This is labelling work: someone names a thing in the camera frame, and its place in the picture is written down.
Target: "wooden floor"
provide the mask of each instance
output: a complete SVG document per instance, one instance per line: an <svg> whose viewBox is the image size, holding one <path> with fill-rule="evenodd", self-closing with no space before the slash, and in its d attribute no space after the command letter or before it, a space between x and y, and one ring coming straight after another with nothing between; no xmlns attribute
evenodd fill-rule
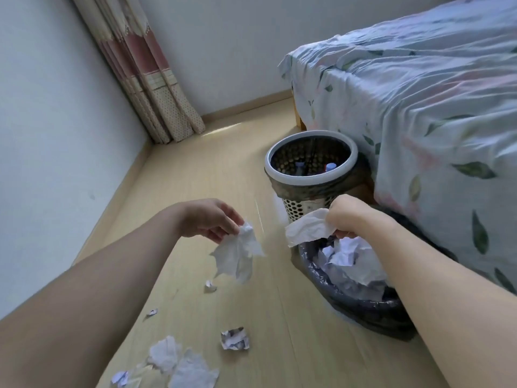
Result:
<svg viewBox="0 0 517 388"><path fill-rule="evenodd" d="M346 322L291 264L283 230L287 215L264 173L264 156L295 133L294 126L292 100L284 100L153 149L106 244L169 204L218 197L252 223L267 257L254 258L245 285L218 277L218 290L204 294L205 281L216 273L208 255L215 245L201 237L180 240L99 386L143 361L149 346L166 335L219 368L221 388L447 386L420 338L405 343ZM154 308L158 314L144 321ZM220 332L241 325L250 350L223 351Z"/></svg>

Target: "baseboard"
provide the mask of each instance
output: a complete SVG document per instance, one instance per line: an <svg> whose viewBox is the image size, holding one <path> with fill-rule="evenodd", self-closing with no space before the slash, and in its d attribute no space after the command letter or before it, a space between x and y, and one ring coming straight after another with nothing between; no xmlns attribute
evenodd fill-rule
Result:
<svg viewBox="0 0 517 388"><path fill-rule="evenodd" d="M290 98L292 96L293 96L293 93L291 92L291 90L275 92L270 95L266 95L265 97L260 97L260 98L253 99L249 102L240 103L238 105L232 106L231 108L217 110L216 112L205 114L204 116L201 116L201 118L203 118L203 121L205 123L209 123L211 121L215 121L220 118L234 116L234 115L242 113L242 112L247 112L248 110L260 108L261 106L265 106L270 103L282 101L282 100Z"/></svg>
<svg viewBox="0 0 517 388"><path fill-rule="evenodd" d="M120 209L122 208L122 205L126 201L126 197L128 196L131 187L136 181L138 175L140 174L140 170L144 166L145 161L151 153L151 148L152 143L149 139L147 139L139 154L135 158L133 164L129 168L126 176L115 191L115 194L107 204L94 229L86 239L83 247L79 251L79 254L75 258L72 265L77 264L77 262L83 260L85 257L88 257L89 255L102 248L106 234L112 227L115 219L117 218L117 215L120 212Z"/></svg>

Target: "bed sheet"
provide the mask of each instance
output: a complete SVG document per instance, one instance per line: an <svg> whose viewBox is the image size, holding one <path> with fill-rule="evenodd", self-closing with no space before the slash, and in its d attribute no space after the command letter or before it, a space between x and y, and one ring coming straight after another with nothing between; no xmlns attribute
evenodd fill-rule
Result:
<svg viewBox="0 0 517 388"><path fill-rule="evenodd" d="M378 203L516 293L517 0L456 0L279 65L309 129L368 157Z"/></svg>

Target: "forearm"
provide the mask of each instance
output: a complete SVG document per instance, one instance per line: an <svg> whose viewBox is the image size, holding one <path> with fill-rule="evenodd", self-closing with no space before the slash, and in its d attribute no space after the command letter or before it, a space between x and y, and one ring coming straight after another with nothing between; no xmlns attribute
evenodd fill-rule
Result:
<svg viewBox="0 0 517 388"><path fill-rule="evenodd" d="M3 319L0 385L95 386L179 239L181 215L178 205L161 211Z"/></svg>
<svg viewBox="0 0 517 388"><path fill-rule="evenodd" d="M517 372L517 297L448 259L384 214L361 221L452 388L509 386Z"/></svg>

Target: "curtain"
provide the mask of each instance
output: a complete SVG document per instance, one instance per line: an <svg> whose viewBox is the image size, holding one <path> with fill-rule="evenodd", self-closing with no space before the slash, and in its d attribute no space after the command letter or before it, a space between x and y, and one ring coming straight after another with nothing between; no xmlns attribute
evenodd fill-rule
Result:
<svg viewBox="0 0 517 388"><path fill-rule="evenodd" d="M205 130L156 41L138 0L74 0L155 143Z"/></svg>

